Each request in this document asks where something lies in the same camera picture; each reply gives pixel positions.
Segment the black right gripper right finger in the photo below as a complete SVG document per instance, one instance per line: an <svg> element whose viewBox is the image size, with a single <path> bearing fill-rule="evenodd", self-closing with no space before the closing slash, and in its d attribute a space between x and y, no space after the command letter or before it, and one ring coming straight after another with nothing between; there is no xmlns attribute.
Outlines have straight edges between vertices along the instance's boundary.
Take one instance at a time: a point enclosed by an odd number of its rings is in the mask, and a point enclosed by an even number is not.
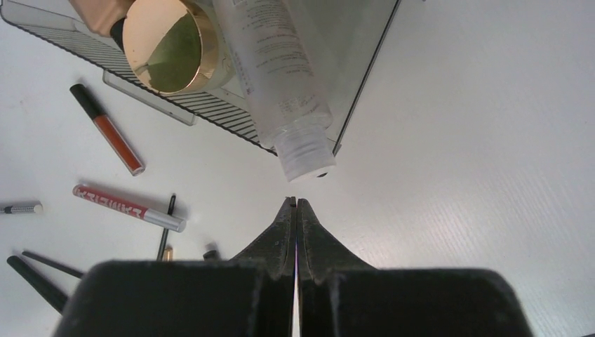
<svg viewBox="0 0 595 337"><path fill-rule="evenodd" d="M513 288L481 268L380 269L297 203L303 336L531 336Z"/></svg>

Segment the clear plastic bottle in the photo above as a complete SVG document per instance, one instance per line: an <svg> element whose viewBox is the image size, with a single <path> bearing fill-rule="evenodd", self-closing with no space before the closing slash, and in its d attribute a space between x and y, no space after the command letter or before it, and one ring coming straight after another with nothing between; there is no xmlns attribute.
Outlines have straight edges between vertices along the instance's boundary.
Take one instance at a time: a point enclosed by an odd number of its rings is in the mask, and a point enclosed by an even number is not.
<svg viewBox="0 0 595 337"><path fill-rule="evenodd" d="M293 183L336 165L333 117L282 1L214 1L215 13L261 146Z"/></svg>

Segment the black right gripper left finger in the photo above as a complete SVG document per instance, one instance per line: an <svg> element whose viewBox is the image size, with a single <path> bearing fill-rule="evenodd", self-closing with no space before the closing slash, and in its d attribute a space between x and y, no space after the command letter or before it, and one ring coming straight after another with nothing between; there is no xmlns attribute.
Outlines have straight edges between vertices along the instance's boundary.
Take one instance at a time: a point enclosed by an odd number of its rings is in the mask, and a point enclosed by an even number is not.
<svg viewBox="0 0 595 337"><path fill-rule="evenodd" d="M228 260L109 260L67 301L56 336L290 336L296 200Z"/></svg>

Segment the round tan jar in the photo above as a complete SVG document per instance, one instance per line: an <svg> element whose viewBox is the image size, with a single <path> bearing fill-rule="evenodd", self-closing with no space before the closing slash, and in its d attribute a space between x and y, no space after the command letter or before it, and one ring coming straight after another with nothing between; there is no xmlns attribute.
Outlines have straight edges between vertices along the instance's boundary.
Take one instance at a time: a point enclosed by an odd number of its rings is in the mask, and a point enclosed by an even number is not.
<svg viewBox="0 0 595 337"><path fill-rule="evenodd" d="M213 90L235 75L212 1L134 1L123 49L137 79L161 95Z"/></svg>

